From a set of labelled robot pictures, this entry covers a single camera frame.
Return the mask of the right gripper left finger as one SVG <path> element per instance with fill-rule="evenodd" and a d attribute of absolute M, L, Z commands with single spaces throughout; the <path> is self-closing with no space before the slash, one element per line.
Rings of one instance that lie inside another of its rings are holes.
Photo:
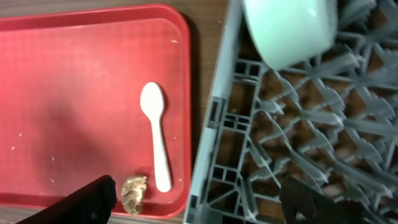
<path fill-rule="evenodd" d="M 116 202 L 116 183 L 103 175 L 17 224 L 107 224 Z"/>

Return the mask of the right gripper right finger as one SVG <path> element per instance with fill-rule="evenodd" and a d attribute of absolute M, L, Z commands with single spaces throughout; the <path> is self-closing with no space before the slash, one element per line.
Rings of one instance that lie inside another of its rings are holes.
<path fill-rule="evenodd" d="M 279 200 L 286 224 L 369 224 L 293 177 L 283 181 Z"/>

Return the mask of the brown food scrap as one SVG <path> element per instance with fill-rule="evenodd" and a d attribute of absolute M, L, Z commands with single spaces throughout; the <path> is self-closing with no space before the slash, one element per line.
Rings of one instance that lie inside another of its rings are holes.
<path fill-rule="evenodd" d="M 147 177 L 135 175 L 126 179 L 121 188 L 121 203 L 130 215 L 140 215 L 143 211 L 142 200 L 147 190 Z"/>

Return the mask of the white plastic spoon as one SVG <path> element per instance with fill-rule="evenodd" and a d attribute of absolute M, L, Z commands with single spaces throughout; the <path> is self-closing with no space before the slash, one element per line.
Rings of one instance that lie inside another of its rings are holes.
<path fill-rule="evenodd" d="M 171 190 L 172 181 L 161 125 L 165 103 L 158 84 L 149 82 L 144 85 L 140 95 L 140 107 L 149 119 L 152 131 L 155 184 L 160 192 L 165 193 Z"/>

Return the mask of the green bowl with rice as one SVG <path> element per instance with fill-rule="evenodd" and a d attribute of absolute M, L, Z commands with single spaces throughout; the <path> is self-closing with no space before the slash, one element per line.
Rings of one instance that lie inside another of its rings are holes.
<path fill-rule="evenodd" d="M 244 0 L 243 8 L 252 41 L 273 70 L 326 52 L 337 35 L 336 0 Z"/>

